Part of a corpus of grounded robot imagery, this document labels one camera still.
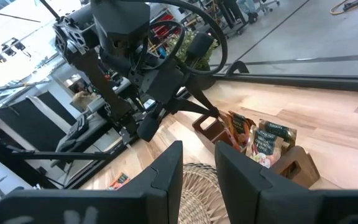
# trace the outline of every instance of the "woven placemat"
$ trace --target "woven placemat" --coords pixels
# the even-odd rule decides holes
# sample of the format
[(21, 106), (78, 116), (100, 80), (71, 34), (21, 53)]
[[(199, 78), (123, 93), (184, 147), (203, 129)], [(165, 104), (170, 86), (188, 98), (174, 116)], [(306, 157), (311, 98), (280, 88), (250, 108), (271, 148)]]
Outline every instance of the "woven placemat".
[(185, 164), (179, 223), (228, 223), (216, 169), (207, 164)]

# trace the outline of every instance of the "small package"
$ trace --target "small package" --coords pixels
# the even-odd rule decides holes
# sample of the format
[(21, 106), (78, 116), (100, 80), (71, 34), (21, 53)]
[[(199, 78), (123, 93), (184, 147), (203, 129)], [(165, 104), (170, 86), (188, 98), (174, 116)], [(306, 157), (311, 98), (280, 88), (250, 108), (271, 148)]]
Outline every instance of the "small package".
[(255, 123), (242, 115), (229, 111), (225, 119), (226, 132), (235, 149), (244, 152), (249, 141), (249, 130)]
[(283, 138), (285, 142), (288, 142), (290, 144), (290, 147), (295, 146), (296, 130), (293, 128), (288, 128), (261, 119), (259, 120), (259, 129)]
[(130, 180), (131, 179), (127, 175), (121, 172), (118, 177), (110, 184), (108, 190), (118, 190)]
[(270, 168), (281, 157), (284, 139), (252, 125), (246, 156)]

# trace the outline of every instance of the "wooden floor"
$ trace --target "wooden floor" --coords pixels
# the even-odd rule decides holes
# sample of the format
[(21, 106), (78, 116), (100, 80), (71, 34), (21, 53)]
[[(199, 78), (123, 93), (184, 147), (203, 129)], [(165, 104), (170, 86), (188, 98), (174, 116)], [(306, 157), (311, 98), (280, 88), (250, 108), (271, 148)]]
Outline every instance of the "wooden floor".
[[(296, 144), (311, 154), (321, 174), (312, 189), (358, 189), (358, 93), (219, 82), (205, 94), (220, 110), (297, 129)], [(120, 172), (135, 177), (177, 139), (183, 141), (184, 163), (214, 165), (191, 127), (198, 116), (166, 117), (150, 143), (136, 142), (82, 188), (106, 189)]]

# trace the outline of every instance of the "black cable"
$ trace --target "black cable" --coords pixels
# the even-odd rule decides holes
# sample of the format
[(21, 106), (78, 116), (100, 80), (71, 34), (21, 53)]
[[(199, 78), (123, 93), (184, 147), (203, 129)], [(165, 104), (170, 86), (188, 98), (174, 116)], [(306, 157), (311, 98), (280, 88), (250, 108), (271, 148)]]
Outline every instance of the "black cable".
[(52, 181), (53, 183), (58, 184), (58, 185), (60, 185), (60, 186), (64, 187), (64, 185), (63, 185), (63, 184), (61, 184), (61, 183), (57, 182), (56, 180), (53, 180), (52, 178), (49, 178), (49, 177), (47, 177), (46, 175), (45, 175), (44, 177), (46, 177), (48, 180)]
[(134, 57), (133, 54), (129, 54), (129, 61), (130, 61), (130, 63), (131, 63), (131, 69), (132, 69), (133, 71), (136, 71), (136, 70), (139, 68), (139, 65), (142, 65), (142, 64), (143, 64), (144, 60), (146, 59), (147, 47), (148, 47), (148, 46), (149, 46), (149, 38), (148, 38), (148, 37), (145, 37), (145, 38), (143, 39), (142, 51), (141, 51), (141, 53), (140, 53), (140, 57), (139, 57), (139, 59), (138, 59), (138, 61), (137, 61), (136, 64), (135, 64), (135, 63), (133, 62), (133, 60), (132, 60), (132, 57)]
[(57, 14), (55, 10), (50, 7), (50, 5), (46, 2), (46, 0), (39, 0), (47, 9), (48, 11), (56, 18), (57, 21), (60, 20), (60, 16)]
[(19, 16), (11, 16), (11, 15), (7, 15), (7, 14), (3, 14), (3, 13), (0, 13), (0, 16), (6, 16), (6, 17), (15, 18), (15, 19), (22, 19), (22, 20), (31, 21), (31, 22), (41, 22), (41, 21), (35, 21), (33, 19), (26, 19), (26, 18), (19, 17)]
[(183, 27), (182, 24), (180, 24), (179, 22), (176, 22), (176, 21), (158, 21), (158, 22), (154, 22), (153, 24), (150, 24), (150, 28), (153, 29), (155, 27), (159, 27), (159, 26), (177, 26), (177, 27), (180, 27), (180, 34), (179, 34), (179, 39), (178, 41), (176, 42), (174, 48), (172, 49), (172, 51), (165, 57), (165, 59), (158, 65), (154, 66), (154, 67), (145, 67), (143, 69), (146, 69), (146, 70), (153, 70), (153, 69), (156, 69), (156, 68), (159, 68), (160, 66), (162, 66), (165, 62), (167, 62), (168, 60), (170, 60), (173, 56), (175, 56), (179, 49), (180, 49), (180, 46), (182, 45), (183, 43), (183, 40), (185, 39), (185, 28)]
[(22, 50), (22, 53), (27, 57), (31, 57), (31, 54), (28, 53), (26, 50)]
[(170, 4), (173, 6), (177, 6), (177, 7), (181, 7), (184, 9), (187, 9), (191, 12), (194, 12), (195, 14), (199, 15), (204, 21), (206, 21), (212, 28), (213, 34), (216, 35), (216, 37), (218, 37), (218, 41), (219, 43), (221, 43), (222, 46), (222, 60), (219, 63), (219, 66), (216, 67), (215, 69), (211, 70), (211, 71), (200, 71), (200, 70), (196, 70), (194, 68), (190, 68), (189, 66), (185, 67), (185, 70), (187, 70), (187, 72), (191, 72), (195, 75), (212, 75), (215, 74), (217, 72), (219, 72), (220, 70), (222, 70), (222, 68), (224, 67), (224, 64), (227, 61), (227, 41), (226, 38), (224, 36), (224, 33), (222, 31), (222, 29), (219, 27), (218, 23), (216, 23), (211, 16), (209, 16), (207, 13), (205, 13), (202, 9), (200, 9), (197, 6), (194, 6), (190, 3), (187, 3), (185, 1), (181, 1), (181, 0), (147, 0), (147, 1), (141, 1), (141, 0), (122, 0), (125, 2), (152, 2), (152, 3), (162, 3), (162, 4)]

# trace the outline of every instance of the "concrete floor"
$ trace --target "concrete floor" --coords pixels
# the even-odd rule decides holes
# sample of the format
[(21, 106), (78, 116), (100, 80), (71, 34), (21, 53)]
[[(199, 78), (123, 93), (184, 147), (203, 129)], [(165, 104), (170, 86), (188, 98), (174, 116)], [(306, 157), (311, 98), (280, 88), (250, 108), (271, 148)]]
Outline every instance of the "concrete floor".
[[(227, 63), (358, 55), (358, 10), (333, 16), (329, 10), (338, 0), (280, 2), (280, 6), (271, 5), (273, 12), (267, 15), (260, 12), (257, 23), (246, 26), (242, 35), (227, 40)], [(216, 64), (220, 58), (221, 49), (216, 49), (209, 63)], [(249, 70), (251, 73), (358, 75), (358, 61), (253, 65)]]

